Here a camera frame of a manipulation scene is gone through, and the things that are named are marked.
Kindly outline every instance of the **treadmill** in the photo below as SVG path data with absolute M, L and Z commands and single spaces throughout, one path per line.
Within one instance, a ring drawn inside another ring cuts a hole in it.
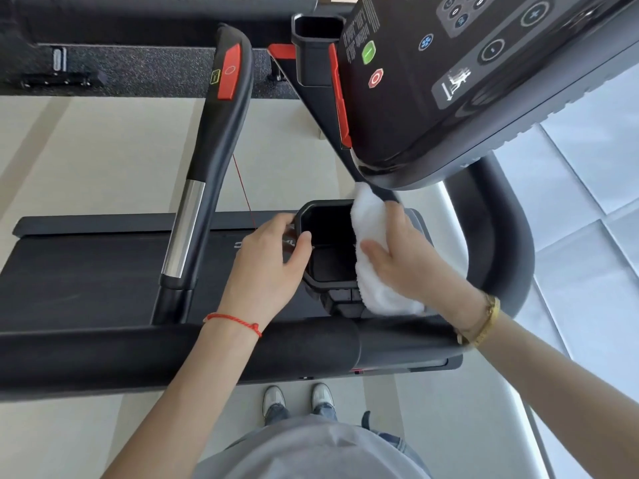
M 534 247 L 491 151 L 639 60 L 639 4 L 477 2 L 0 0 L 0 27 L 36 45 L 216 47 L 176 215 L 25 217 L 16 225 L 20 240 L 0 273 L 0 399 L 168 385 L 254 229 L 249 213 L 215 212 L 251 96 L 254 49 L 268 50 L 356 181 L 389 200 L 444 180 L 467 241 L 468 280 L 515 316 L 531 286 Z M 424 54 L 430 59 L 417 58 Z M 379 120 L 370 121 L 371 107 L 384 108 Z M 310 202 L 295 231 L 322 214 L 309 209 L 343 215 L 348 205 Z M 275 213 L 254 212 L 256 223 Z M 427 235 L 419 214 L 411 220 Z M 339 244 L 351 238 L 342 227 Z M 313 259 L 337 266 L 315 251 Z M 311 267 L 240 384 L 461 365 L 465 348 L 441 316 L 372 315 L 339 271 L 318 285 Z

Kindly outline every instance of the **right hand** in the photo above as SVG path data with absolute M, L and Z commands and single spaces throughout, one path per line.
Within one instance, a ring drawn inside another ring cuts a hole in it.
M 386 202 L 386 224 L 388 251 L 376 241 L 361 244 L 381 281 L 402 296 L 434 308 L 453 326 L 462 330 L 473 327 L 472 310 L 478 304 L 481 309 L 486 306 L 481 291 L 439 256 L 402 205 Z

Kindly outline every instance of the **shoe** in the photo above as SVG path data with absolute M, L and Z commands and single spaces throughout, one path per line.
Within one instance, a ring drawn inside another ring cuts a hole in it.
M 268 409 L 270 409 L 273 405 L 278 404 L 286 408 L 284 394 L 282 393 L 282 390 L 280 390 L 279 386 L 269 386 L 264 392 L 264 401 L 262 402 L 262 415 L 264 418 L 267 417 Z
M 333 395 L 330 393 L 330 388 L 326 386 L 324 383 L 318 383 L 313 387 L 313 392 L 311 394 L 311 407 L 312 410 L 315 410 L 319 405 L 327 403 L 332 408 L 335 408 L 335 403 L 333 402 Z

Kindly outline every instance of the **treadmill console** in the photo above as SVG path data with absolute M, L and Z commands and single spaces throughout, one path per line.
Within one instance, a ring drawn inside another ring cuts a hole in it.
M 360 0 L 337 48 L 360 171 L 392 189 L 422 186 L 435 173 L 437 180 L 447 176 L 439 170 L 547 98 L 537 91 L 506 102 L 509 95 L 632 3 Z M 594 54 L 583 57 L 598 63 Z M 474 122 L 499 102 L 508 104 L 499 114 L 512 112 L 507 124 L 495 130 Z M 459 161 L 447 173 L 471 162 Z

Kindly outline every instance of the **red stop button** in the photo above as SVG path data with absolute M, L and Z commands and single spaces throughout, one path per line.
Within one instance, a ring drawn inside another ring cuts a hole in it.
M 384 69 L 377 69 L 371 75 L 371 79 L 368 81 L 368 87 L 376 88 L 381 82 L 382 77 L 384 77 Z

